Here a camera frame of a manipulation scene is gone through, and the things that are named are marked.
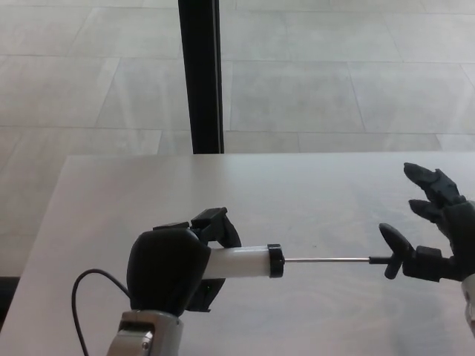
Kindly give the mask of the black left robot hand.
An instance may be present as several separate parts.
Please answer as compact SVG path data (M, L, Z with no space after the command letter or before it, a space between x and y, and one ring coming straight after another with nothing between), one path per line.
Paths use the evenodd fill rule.
M205 277L215 241L224 248L242 246L227 208L208 208L190 222L154 227L134 242L128 259L127 288L133 310L181 316L209 312L223 277Z

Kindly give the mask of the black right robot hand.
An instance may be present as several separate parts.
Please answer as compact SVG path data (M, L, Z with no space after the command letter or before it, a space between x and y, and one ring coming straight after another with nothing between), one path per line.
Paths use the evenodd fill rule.
M399 271L407 277L439 282L462 282L474 274L474 202L459 193L456 183L441 170L404 164L405 176L419 186L426 200L409 200L411 211L433 223L447 237L452 255L437 248L413 247L396 228L381 223L379 231L392 250L384 275L393 280Z

